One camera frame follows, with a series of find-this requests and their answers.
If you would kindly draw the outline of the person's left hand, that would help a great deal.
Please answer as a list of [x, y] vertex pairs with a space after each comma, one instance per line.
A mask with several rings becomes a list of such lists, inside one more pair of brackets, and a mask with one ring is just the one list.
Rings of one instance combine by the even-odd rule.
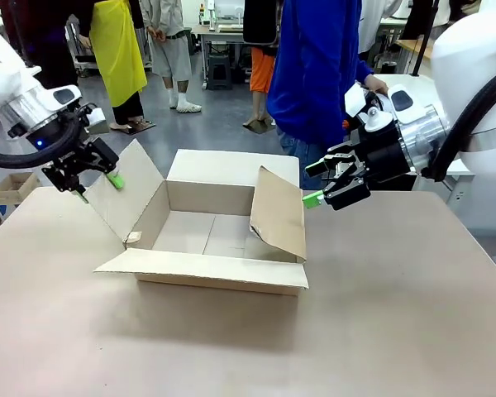
[[385, 96], [388, 95], [388, 85], [383, 80], [378, 79], [374, 74], [369, 74], [365, 78], [364, 85], [371, 92], [380, 93]]

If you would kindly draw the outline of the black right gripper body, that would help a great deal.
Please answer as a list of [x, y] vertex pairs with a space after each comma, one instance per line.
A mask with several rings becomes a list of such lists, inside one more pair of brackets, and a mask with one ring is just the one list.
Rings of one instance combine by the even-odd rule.
[[362, 126], [350, 133], [349, 142], [366, 168], [365, 180], [368, 183], [383, 183], [410, 171], [400, 138], [395, 121], [375, 132], [368, 132]]

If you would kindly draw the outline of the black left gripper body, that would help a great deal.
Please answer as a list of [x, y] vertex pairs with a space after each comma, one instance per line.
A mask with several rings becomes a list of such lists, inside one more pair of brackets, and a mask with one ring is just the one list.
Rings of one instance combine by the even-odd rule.
[[43, 174], [60, 191], [74, 192], [81, 184], [79, 175], [86, 170], [106, 174], [113, 170], [119, 156], [101, 138], [80, 143], [68, 155], [52, 160], [41, 168]]

